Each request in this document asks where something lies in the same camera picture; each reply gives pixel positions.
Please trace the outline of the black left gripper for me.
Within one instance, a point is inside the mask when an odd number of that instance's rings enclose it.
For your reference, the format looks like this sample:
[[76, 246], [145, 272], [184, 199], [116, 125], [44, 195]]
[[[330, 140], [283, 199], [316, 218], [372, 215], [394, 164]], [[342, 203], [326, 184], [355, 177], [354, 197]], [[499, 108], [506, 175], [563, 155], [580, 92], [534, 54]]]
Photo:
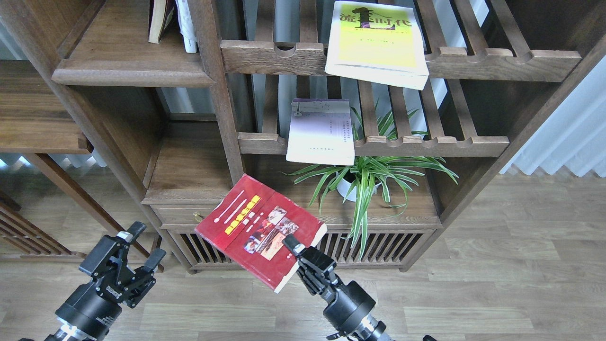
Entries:
[[120, 315], [120, 304], [134, 308], [156, 282], [154, 272], [167, 254], [154, 249], [143, 266], [131, 270], [127, 255], [132, 242], [147, 229], [133, 222], [115, 237], [104, 235], [80, 264], [91, 281], [77, 287], [56, 310], [62, 326], [56, 338], [104, 338]]

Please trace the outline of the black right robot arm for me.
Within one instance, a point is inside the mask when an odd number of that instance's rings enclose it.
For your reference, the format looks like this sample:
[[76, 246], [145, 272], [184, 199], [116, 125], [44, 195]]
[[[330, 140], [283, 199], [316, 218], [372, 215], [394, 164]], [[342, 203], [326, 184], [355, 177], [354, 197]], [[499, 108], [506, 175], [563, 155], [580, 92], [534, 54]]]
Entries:
[[355, 281], [345, 285], [335, 273], [336, 262], [331, 257], [313, 246], [305, 247], [294, 235], [283, 243], [297, 258], [297, 274], [309, 293], [321, 296], [328, 304], [323, 315], [337, 332], [327, 340], [391, 341], [385, 324], [370, 313], [376, 302]]

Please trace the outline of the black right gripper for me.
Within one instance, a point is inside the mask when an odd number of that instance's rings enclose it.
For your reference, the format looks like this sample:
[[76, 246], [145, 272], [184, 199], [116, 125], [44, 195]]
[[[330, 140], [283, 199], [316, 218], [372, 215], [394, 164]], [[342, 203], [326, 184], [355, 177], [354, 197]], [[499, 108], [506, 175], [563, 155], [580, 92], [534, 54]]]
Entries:
[[345, 285], [335, 273], [336, 262], [314, 247], [306, 248], [294, 235], [282, 243], [297, 257], [299, 275], [311, 295], [327, 302], [324, 317], [336, 335], [376, 335], [376, 319], [371, 315], [376, 302], [357, 284]]

